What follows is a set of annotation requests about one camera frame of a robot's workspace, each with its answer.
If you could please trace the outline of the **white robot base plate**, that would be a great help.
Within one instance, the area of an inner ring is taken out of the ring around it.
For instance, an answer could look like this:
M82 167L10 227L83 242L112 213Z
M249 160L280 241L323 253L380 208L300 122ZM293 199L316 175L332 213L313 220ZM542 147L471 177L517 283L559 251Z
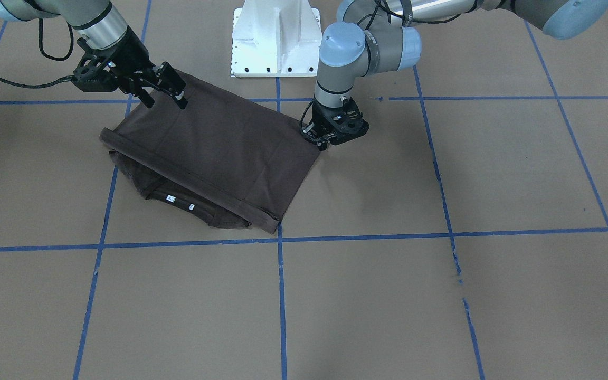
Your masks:
M309 1L246 1L233 12L235 78L316 77L320 12Z

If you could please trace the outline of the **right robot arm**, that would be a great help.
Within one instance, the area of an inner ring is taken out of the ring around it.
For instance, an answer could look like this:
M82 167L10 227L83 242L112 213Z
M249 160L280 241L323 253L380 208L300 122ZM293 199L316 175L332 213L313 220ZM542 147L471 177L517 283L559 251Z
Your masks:
M0 18L28 22L62 17L78 34L84 51L72 75L49 85L72 82L85 93L120 90L140 99L147 108L154 105L148 88L172 98L184 109L186 84L178 72L164 62L155 65L149 51L111 1L0 1Z

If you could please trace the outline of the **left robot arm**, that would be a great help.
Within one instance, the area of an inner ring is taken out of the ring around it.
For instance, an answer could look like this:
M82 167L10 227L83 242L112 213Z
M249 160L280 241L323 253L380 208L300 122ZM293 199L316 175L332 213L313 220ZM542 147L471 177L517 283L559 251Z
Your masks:
M355 80L416 65L420 25L452 22L477 10L511 12L557 40L593 26L608 1L343 1L322 34L313 98L300 123L305 140L320 151L364 136L369 123L352 98Z

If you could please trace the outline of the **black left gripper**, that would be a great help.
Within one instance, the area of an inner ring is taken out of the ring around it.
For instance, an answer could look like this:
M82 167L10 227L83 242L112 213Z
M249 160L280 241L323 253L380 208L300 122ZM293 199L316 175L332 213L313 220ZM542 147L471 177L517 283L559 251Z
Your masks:
M357 103L351 98L341 107L331 108L314 98L311 122L301 123L301 134L320 152L326 151L330 139L355 139Z

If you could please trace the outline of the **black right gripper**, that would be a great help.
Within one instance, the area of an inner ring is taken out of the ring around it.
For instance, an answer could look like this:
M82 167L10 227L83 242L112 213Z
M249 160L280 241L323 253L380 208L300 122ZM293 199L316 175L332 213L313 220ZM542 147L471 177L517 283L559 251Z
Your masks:
M186 109L188 105L184 96L186 82L167 62L154 67L149 58L149 51L131 28L126 29L120 41L104 50L94 50L85 38L77 39L77 44L84 50L84 53L104 58L106 69L116 75L118 88L121 89L129 89L128 82L135 77L137 71L145 72L153 67L150 80L153 88L171 97L181 110ZM150 93L139 84L134 86L134 96L138 97L142 105L148 109L155 104Z

